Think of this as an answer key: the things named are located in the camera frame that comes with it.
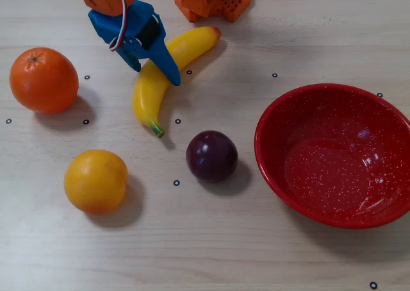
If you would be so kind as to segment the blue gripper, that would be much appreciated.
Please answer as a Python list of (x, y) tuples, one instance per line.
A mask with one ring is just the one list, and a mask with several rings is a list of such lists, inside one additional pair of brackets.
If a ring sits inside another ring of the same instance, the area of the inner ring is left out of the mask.
[(120, 36), (121, 15), (111, 17), (91, 10), (88, 16), (97, 34), (110, 46), (111, 51), (118, 44), (115, 51), (134, 71), (140, 72), (141, 59), (150, 58), (171, 84), (181, 84), (179, 68), (164, 42), (163, 23), (151, 4), (134, 1), (126, 11), (123, 36)]

